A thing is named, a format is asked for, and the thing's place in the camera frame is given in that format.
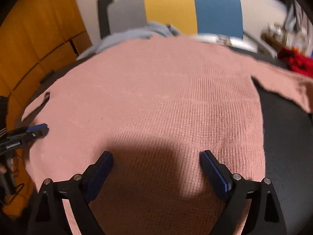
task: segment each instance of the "person's hand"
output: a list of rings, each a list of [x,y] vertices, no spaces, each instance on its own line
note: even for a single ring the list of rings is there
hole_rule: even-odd
[[[12,170],[13,176],[17,177],[18,176],[18,157],[17,156],[14,156],[12,158],[11,170]],[[0,164],[0,174],[5,174],[6,172],[7,172],[7,169],[2,164]]]

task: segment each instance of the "pink sweater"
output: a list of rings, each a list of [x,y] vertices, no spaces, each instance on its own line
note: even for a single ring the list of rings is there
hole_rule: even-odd
[[[223,46],[156,36],[110,48],[48,89],[50,101],[34,123],[50,131],[31,147],[27,171],[39,189],[45,178],[82,173],[108,150],[114,167],[90,204],[107,234],[208,234],[224,204],[201,171],[199,153],[210,149],[245,179],[265,176],[251,77],[312,111],[313,80]],[[65,208],[79,234],[68,202]]]

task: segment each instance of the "metal screw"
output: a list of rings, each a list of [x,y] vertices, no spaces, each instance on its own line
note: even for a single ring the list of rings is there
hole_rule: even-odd
[[[271,180],[269,180],[268,178],[265,178],[265,179],[264,179],[264,183],[270,184],[270,183],[271,183]]]
[[[239,174],[237,174],[237,173],[233,175],[233,178],[235,180],[241,180],[241,176]]]
[[[81,175],[81,174],[76,174],[76,175],[74,175],[74,177],[73,177],[73,179],[76,180],[76,181],[81,180],[81,178],[82,178],[82,175]]]
[[[44,184],[50,184],[51,181],[52,181],[51,179],[45,179],[45,180],[43,181],[43,183],[44,183]]]

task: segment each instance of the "light blue cloth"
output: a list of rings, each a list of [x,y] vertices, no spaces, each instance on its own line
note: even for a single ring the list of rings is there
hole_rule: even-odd
[[[157,22],[149,22],[147,26],[134,28],[122,33],[115,33],[105,37],[99,45],[92,46],[80,54],[76,60],[85,58],[93,53],[101,53],[108,48],[116,46],[124,41],[131,39],[149,39],[153,34],[159,34],[163,37],[172,37],[180,35],[180,32],[173,26],[165,26]]]

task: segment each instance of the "red cloth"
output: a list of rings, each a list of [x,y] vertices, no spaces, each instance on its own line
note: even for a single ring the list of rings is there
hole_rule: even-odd
[[[287,48],[279,51],[277,57],[286,63],[292,71],[313,78],[313,59]]]

